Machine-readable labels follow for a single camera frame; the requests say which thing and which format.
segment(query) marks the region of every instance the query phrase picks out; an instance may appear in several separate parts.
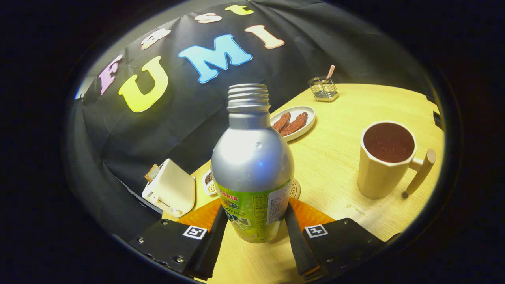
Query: blue letter m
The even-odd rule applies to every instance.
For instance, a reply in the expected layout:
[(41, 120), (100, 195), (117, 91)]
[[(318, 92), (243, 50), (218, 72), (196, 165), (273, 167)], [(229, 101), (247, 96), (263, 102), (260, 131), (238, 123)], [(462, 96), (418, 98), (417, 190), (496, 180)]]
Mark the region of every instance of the blue letter m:
[(223, 70), (228, 69), (227, 55), (231, 58), (230, 64), (234, 66), (253, 59), (252, 55), (245, 53), (233, 41), (233, 35), (231, 34), (216, 37), (214, 39), (214, 50), (193, 45), (179, 53), (179, 57), (188, 58), (198, 71), (200, 74), (198, 82), (200, 83), (207, 83), (219, 74), (216, 69), (211, 69), (207, 63)]

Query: letter i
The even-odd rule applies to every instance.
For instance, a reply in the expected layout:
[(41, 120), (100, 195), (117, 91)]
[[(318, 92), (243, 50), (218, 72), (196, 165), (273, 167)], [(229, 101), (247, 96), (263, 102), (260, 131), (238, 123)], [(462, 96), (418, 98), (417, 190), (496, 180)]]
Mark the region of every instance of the letter i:
[(284, 44), (284, 41), (274, 37), (271, 33), (269, 33), (264, 25), (256, 25), (245, 29), (246, 32), (251, 32), (257, 37), (259, 37), (264, 43), (265, 47), (268, 49), (278, 48), (279, 46)]

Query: beige mug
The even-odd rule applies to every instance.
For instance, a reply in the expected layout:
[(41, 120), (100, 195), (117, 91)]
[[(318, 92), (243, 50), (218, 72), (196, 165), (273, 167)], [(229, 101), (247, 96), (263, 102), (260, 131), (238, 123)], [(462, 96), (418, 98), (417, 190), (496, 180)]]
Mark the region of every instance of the beige mug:
[(406, 192), (408, 195), (414, 193), (436, 158), (433, 149), (428, 150), (424, 160), (414, 158), (416, 151), (416, 138), (405, 125), (390, 120), (370, 124), (361, 135), (360, 192), (370, 199), (386, 197), (411, 168), (417, 174)]

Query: utensil holder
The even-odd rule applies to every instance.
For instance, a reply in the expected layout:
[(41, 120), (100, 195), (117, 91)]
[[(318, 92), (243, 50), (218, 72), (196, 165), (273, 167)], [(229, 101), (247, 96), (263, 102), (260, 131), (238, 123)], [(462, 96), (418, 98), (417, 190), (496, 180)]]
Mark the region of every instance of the utensil holder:
[(326, 79), (325, 76), (315, 77), (308, 83), (317, 101), (332, 102), (338, 98), (337, 88), (331, 79)]

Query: orange pad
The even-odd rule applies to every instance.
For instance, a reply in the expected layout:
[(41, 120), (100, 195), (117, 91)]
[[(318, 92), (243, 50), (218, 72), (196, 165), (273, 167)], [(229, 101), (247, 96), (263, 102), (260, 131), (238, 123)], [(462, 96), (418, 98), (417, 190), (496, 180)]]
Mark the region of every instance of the orange pad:
[(323, 225), (335, 221), (330, 216), (293, 197), (289, 197), (289, 204), (293, 208), (294, 216), (302, 232), (305, 227)]
[(216, 198), (202, 207), (195, 209), (177, 220), (177, 223), (186, 224), (189, 226), (196, 226), (206, 228), (208, 232), (211, 231), (212, 224), (218, 215), (221, 201)]

